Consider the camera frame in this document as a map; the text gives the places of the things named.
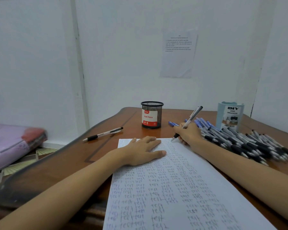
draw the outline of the black mesh pen holder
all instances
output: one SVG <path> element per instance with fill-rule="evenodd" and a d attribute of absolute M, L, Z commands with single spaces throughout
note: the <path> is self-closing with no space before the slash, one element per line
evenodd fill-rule
<path fill-rule="evenodd" d="M 161 127 L 162 102 L 146 101 L 142 105 L 142 127 L 155 129 Z"/>

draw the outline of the desk surface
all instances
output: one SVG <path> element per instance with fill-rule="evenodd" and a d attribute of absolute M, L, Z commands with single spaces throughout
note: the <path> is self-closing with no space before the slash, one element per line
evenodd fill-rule
<path fill-rule="evenodd" d="M 191 114 L 192 110 L 163 109 L 162 124 L 159 129 L 141 127 L 142 109 L 126 107 L 113 117 L 95 125 L 82 136 L 75 139 L 57 152 L 20 170 L 0 184 L 0 219 L 12 210 L 20 207 L 39 193 L 74 172 L 101 158 L 107 152 L 117 148 L 119 139 L 142 138 L 147 135 L 157 138 L 173 137 L 173 129 L 168 121 L 180 123 Z M 215 111 L 201 111 L 203 117 L 215 124 Z M 124 130 L 107 135 L 91 142 L 82 142 L 88 136 L 104 132 L 107 129 L 123 126 Z M 252 129 L 266 133 L 288 148 L 288 133 L 267 126 L 244 115 L 239 131 L 250 133 Z M 288 174 L 288 162 L 269 162 L 269 165 Z M 231 178 L 222 173 L 277 229 L 287 230 L 288 221 L 278 215 Z M 111 177 L 92 195 L 84 207 L 64 227 L 64 229 L 102 229 Z"/>

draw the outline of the forearm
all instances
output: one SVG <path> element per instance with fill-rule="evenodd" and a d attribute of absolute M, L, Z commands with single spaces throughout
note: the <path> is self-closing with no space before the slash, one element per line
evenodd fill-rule
<path fill-rule="evenodd" d="M 205 140 L 198 141 L 191 147 L 196 153 L 288 219 L 288 175 Z"/>
<path fill-rule="evenodd" d="M 58 229 L 123 165 L 116 151 L 50 187 L 3 220 L 0 229 Z"/>

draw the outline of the right hand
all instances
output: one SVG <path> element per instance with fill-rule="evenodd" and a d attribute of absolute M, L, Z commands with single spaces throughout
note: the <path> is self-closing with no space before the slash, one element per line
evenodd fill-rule
<path fill-rule="evenodd" d="M 181 123 L 179 127 L 173 127 L 174 132 L 180 135 L 178 138 L 182 143 L 192 147 L 198 141 L 203 140 L 200 128 L 198 128 L 195 123 L 190 123 L 186 129 L 182 128 L 184 124 L 185 123 Z"/>

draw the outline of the desk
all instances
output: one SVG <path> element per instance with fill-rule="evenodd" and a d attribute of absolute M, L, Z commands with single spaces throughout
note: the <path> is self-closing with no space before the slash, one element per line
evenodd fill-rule
<path fill-rule="evenodd" d="M 74 172 L 84 168 L 101 158 L 110 150 L 117 148 L 120 138 L 142 138 L 147 135 L 157 138 L 173 137 L 173 129 L 168 121 L 183 122 L 192 110 L 163 109 L 162 123 L 159 129 L 141 127 L 142 109 L 127 107 L 121 109 L 115 116 L 95 125 L 82 136 L 75 139 L 57 152 L 37 161 L 36 163 L 12 175 L 0 184 L 0 219 L 12 210 L 20 207 L 39 193 L 56 184 Z M 215 111 L 201 111 L 198 117 L 203 117 L 215 124 Z M 91 142 L 82 139 L 116 127 L 124 130 L 101 137 Z M 266 133 L 288 148 L 288 133 L 267 126 L 244 115 L 239 131 L 250 133 L 252 129 Z M 288 162 L 269 162 L 270 166 L 288 174 Z M 288 221 L 263 204 L 248 191 L 243 189 L 231 178 L 223 174 L 277 229 L 287 230 Z M 93 194 L 84 207 L 71 219 L 64 229 L 102 229 L 105 215 L 111 177 Z"/>

